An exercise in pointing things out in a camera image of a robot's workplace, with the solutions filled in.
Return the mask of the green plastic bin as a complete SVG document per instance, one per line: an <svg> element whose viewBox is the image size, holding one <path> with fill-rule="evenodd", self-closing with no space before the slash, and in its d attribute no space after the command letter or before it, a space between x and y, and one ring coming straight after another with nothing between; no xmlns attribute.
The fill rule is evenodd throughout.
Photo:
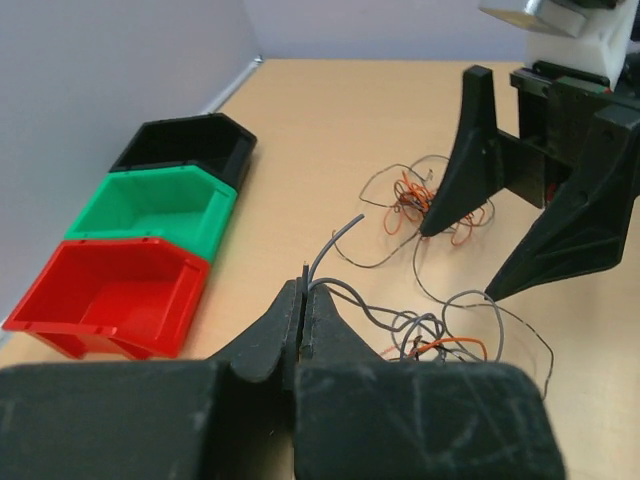
<svg viewBox="0 0 640 480"><path fill-rule="evenodd" d="M211 262L237 192L196 166L110 173L68 240L160 237Z"/></svg>

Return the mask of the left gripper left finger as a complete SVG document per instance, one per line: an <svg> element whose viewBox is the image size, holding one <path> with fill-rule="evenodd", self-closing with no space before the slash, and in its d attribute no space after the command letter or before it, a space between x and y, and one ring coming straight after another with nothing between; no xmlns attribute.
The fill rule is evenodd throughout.
<svg viewBox="0 0 640 480"><path fill-rule="evenodd" d="M41 363L1 372L5 479L290 479L294 349L287 281L202 360Z"/></svg>

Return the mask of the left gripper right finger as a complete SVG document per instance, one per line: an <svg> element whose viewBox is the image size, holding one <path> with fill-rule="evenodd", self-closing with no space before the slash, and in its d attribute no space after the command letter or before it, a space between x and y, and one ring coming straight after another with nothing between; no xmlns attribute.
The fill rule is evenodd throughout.
<svg viewBox="0 0 640 480"><path fill-rule="evenodd" d="M503 363L387 362L356 334L324 340L342 318L324 288L307 299L296 369L299 479L562 479L541 395Z"/></svg>

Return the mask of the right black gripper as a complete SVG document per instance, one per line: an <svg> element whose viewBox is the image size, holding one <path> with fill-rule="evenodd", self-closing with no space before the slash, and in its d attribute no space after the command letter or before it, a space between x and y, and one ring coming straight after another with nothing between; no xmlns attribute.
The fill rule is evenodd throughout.
<svg viewBox="0 0 640 480"><path fill-rule="evenodd" d="M464 71L453 149L420 226L435 236L503 189L537 208L553 198L486 287L494 300L618 265L639 196L637 52L616 85L542 60L513 71L510 83L519 138L497 128L493 71Z"/></svg>

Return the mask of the black plastic bin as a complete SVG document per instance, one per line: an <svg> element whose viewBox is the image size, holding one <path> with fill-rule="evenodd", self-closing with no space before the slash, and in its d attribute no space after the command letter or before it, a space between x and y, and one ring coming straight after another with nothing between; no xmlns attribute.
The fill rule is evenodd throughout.
<svg viewBox="0 0 640 480"><path fill-rule="evenodd" d="M195 165L238 191L247 176L257 137L224 113L143 123L113 172Z"/></svg>

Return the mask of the red plastic bin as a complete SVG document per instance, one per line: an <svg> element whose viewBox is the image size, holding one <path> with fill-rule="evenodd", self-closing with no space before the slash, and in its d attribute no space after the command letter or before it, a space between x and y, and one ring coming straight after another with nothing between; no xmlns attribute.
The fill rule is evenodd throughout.
<svg viewBox="0 0 640 480"><path fill-rule="evenodd" d="M207 260L160 237L65 240L4 327L74 359L175 358L209 271Z"/></svg>

